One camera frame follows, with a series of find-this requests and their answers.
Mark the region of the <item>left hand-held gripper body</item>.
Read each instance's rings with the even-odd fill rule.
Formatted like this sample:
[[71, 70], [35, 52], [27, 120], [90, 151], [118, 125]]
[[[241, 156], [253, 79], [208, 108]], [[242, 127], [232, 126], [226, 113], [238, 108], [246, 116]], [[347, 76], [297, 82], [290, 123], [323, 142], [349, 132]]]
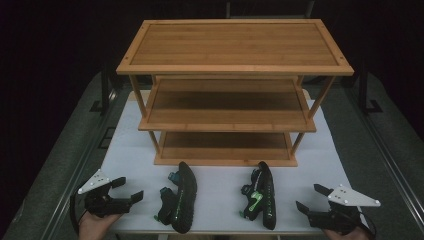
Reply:
[[77, 193], [85, 196], [84, 207], [89, 213], [103, 218], [130, 211], [131, 198], [113, 198], [109, 195], [109, 191], [114, 189], [111, 187], [113, 180], [101, 169], [98, 169], [78, 188]]

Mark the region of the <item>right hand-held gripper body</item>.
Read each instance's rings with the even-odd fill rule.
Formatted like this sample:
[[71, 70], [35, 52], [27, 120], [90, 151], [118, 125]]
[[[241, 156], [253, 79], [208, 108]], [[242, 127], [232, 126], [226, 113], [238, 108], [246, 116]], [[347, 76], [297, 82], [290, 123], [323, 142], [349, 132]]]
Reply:
[[381, 202], [349, 187], [340, 185], [329, 196], [329, 210], [317, 212], [309, 210], [308, 220], [311, 227], [328, 229], [338, 233], [350, 233], [361, 228], [371, 233], [370, 228], [362, 222], [359, 207], [380, 207]]

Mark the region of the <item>black sandal with green straps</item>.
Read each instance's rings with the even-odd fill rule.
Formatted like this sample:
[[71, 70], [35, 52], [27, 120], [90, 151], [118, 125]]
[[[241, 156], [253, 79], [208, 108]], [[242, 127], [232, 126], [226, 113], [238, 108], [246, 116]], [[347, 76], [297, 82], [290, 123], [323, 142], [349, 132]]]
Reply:
[[266, 162], [258, 163], [258, 168], [251, 173], [251, 183], [242, 186], [241, 194], [247, 198], [247, 205], [240, 216], [253, 221], [262, 213], [263, 226], [274, 230], [277, 222], [275, 190], [273, 176]]
[[162, 206], [155, 216], [155, 220], [164, 225], [172, 225], [180, 233], [187, 233], [192, 226], [194, 218], [194, 203], [197, 196], [196, 177], [185, 162], [180, 162], [177, 172], [171, 172], [168, 179], [177, 187], [177, 193], [170, 188], [160, 190]]

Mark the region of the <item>wooden three-tier shelf rack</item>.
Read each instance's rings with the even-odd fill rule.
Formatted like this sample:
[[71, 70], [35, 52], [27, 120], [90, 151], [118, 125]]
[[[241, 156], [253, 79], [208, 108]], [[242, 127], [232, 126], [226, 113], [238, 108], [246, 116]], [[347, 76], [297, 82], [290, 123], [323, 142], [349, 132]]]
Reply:
[[155, 162], [294, 167], [314, 116], [354, 70], [319, 19], [146, 20], [129, 77]]

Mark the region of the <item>person's right hand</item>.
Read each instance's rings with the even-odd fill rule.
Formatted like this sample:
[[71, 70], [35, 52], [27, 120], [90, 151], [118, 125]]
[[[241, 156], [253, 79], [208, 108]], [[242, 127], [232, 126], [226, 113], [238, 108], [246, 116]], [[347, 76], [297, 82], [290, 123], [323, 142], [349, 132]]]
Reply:
[[330, 239], [330, 240], [370, 240], [369, 235], [362, 230], [361, 228], [355, 228], [352, 232], [342, 235], [338, 232], [323, 229], [323, 233]]

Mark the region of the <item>person's left hand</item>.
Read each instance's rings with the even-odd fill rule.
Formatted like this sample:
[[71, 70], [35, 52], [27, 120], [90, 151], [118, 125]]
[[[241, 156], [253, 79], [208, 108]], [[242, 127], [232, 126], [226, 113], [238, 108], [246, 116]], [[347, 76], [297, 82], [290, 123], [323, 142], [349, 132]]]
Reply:
[[100, 218], [85, 212], [79, 221], [78, 240], [103, 240], [110, 227], [121, 218], [121, 214]]

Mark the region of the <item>black metal stand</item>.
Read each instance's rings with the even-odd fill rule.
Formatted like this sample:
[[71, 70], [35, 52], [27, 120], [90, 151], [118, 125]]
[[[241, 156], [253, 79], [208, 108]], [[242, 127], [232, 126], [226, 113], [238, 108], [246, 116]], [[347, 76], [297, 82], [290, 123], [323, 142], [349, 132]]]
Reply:
[[95, 101], [91, 108], [91, 112], [98, 112], [101, 116], [107, 113], [110, 106], [110, 80], [112, 78], [112, 65], [105, 63], [102, 71], [100, 72], [101, 80], [101, 98]]
[[380, 113], [382, 108], [376, 100], [367, 99], [368, 92], [368, 71], [366, 64], [362, 63], [359, 71], [359, 86], [358, 86], [358, 105], [360, 110], [368, 115], [370, 113]]

